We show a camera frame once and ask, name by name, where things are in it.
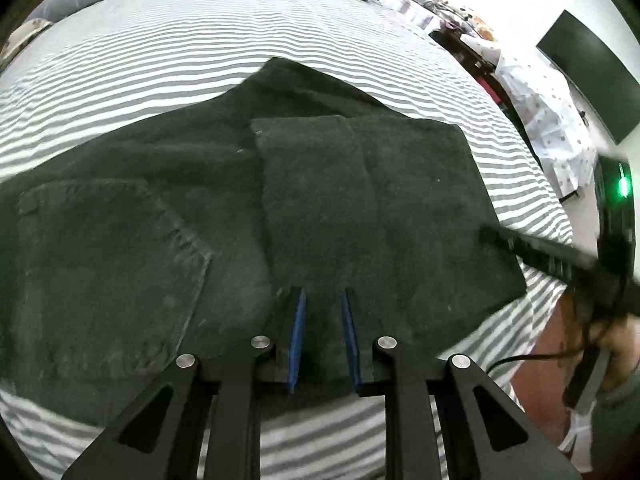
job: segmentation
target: tv screen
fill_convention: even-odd
[[[640,84],[574,15],[565,10],[538,48],[580,89],[616,143],[640,123]]]

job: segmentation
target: polka dot cloth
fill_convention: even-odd
[[[596,151],[564,76],[537,51],[502,47],[495,76],[509,95],[542,170],[561,198],[591,181]]]

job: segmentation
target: gray and white striped sheet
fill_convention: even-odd
[[[288,57],[412,118],[459,125],[500,221],[570,242],[564,210],[519,134],[443,49],[392,10],[358,0],[105,0],[44,32],[0,77],[0,178],[120,126],[210,99]],[[522,265],[526,297],[454,348],[481,367],[528,352],[563,286]],[[494,379],[513,398],[517,365]],[[34,466],[59,478],[99,433],[0,390],[0,413]],[[262,478],[372,478],[384,401],[349,397],[268,420]],[[441,448],[446,474],[446,458]]]

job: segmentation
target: clothing pile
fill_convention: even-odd
[[[376,0],[383,7],[399,12],[407,22],[414,27],[421,28],[424,32],[417,32],[413,27],[410,30],[414,34],[427,35],[434,30],[440,30],[444,24],[442,20],[424,7],[411,0]]]
[[[473,10],[455,0],[413,0],[462,33],[494,41],[494,32]]]

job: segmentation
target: metal screw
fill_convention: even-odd
[[[398,341],[396,341],[395,338],[389,335],[383,335],[382,337],[378,338],[378,346],[386,350],[391,350],[392,348],[395,348],[397,344],[398,344]]]
[[[454,355],[451,362],[456,368],[469,368],[471,366],[471,359],[464,354]]]
[[[254,348],[267,348],[271,344],[271,339],[265,335],[257,335],[251,339],[251,346]]]
[[[175,360],[175,363],[180,368],[189,368],[193,366],[195,362],[196,362],[196,358],[191,354],[182,354],[178,356],[178,358]]]

